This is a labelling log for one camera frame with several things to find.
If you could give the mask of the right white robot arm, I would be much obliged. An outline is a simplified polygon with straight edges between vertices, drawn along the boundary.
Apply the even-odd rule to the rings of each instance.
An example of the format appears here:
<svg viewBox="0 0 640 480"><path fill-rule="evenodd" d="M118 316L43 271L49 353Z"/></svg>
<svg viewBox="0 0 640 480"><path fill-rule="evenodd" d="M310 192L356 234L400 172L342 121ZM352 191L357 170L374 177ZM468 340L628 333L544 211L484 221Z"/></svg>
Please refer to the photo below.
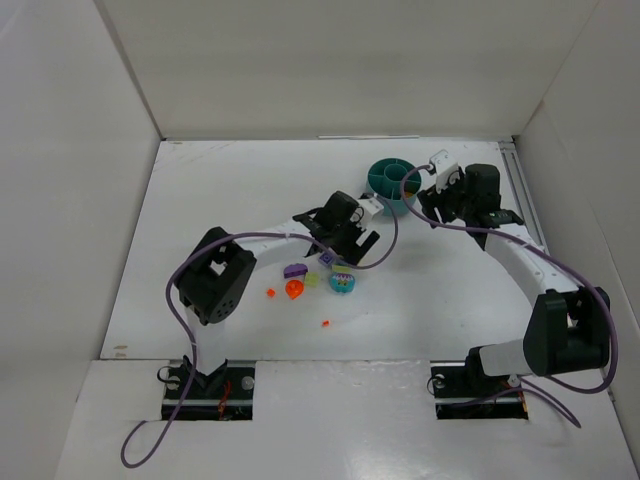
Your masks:
<svg viewBox="0 0 640 480"><path fill-rule="evenodd" d="M523 338L470 349L468 382L537 376L556 381L561 374L605 369L599 393L617 372L619 347L604 290L547 254L524 221L501 205L500 173L487 164L424 165L433 186L418 193L424 219L434 228L464 231L511 276L532 306Z"/></svg>

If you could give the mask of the purple arched lego brick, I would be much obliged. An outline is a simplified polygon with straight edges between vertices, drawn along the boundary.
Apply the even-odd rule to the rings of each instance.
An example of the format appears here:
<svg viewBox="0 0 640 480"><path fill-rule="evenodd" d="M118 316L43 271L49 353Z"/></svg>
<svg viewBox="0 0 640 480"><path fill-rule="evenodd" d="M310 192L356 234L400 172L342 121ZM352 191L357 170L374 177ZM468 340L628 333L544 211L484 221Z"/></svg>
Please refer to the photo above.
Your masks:
<svg viewBox="0 0 640 480"><path fill-rule="evenodd" d="M293 279L296 277L304 277L308 272L308 267L304 263L293 263L287 265L283 269L284 279Z"/></svg>

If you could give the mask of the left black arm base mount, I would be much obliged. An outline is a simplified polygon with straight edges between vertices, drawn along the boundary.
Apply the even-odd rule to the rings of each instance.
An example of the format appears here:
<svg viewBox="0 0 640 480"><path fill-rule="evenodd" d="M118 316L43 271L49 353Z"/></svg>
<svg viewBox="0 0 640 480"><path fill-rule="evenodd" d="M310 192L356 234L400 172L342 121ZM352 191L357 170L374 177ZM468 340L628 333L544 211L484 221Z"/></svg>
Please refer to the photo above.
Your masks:
<svg viewBox="0 0 640 480"><path fill-rule="evenodd" d="M175 416L176 421L250 421L256 363L226 360L211 374L200 372L186 389L192 363L184 356L181 363L171 363L156 372L164 386L161 418L169 420L181 395L185 399Z"/></svg>

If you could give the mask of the purple square lego brick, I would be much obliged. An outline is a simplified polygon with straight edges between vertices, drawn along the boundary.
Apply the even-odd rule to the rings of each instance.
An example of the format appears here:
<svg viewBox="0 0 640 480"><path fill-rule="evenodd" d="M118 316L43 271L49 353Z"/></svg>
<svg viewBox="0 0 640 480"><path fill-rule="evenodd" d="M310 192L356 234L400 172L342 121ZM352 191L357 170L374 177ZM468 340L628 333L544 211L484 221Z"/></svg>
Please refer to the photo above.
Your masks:
<svg viewBox="0 0 640 480"><path fill-rule="evenodd" d="M330 253L322 253L318 257L318 262L326 268L330 268L335 261L335 257Z"/></svg>

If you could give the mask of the orange round lego piece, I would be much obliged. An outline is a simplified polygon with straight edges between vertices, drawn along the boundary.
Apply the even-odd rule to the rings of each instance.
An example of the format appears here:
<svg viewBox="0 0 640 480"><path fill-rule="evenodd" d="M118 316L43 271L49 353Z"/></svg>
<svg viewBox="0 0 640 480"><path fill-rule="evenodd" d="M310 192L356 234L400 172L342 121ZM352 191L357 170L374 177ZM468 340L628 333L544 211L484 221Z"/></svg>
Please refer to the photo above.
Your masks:
<svg viewBox="0 0 640 480"><path fill-rule="evenodd" d="M285 293L291 299L295 300L304 293L305 285L302 281L293 279L286 283Z"/></svg>

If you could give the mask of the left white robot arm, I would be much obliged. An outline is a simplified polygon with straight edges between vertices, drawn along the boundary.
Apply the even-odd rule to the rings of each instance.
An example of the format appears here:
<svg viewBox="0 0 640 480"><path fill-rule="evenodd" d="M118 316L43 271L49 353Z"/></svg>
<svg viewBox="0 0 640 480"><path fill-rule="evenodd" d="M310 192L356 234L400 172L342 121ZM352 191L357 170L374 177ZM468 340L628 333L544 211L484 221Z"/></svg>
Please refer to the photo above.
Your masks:
<svg viewBox="0 0 640 480"><path fill-rule="evenodd" d="M231 234L213 227L168 280L166 298L176 289L200 325L219 325L239 306L257 269L316 254L357 267L380 238L366 229L384 209L373 194L355 199L337 191L325 205L264 231Z"/></svg>

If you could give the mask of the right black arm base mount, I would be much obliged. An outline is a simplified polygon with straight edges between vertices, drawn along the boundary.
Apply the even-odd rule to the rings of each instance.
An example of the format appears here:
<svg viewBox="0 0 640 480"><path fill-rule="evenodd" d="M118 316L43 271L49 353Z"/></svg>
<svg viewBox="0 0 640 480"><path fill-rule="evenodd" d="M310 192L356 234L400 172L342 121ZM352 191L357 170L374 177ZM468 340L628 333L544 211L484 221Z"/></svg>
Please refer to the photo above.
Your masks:
<svg viewBox="0 0 640 480"><path fill-rule="evenodd" d="M427 389L438 420L529 418L523 393L506 377L475 377L464 361L432 361Z"/></svg>

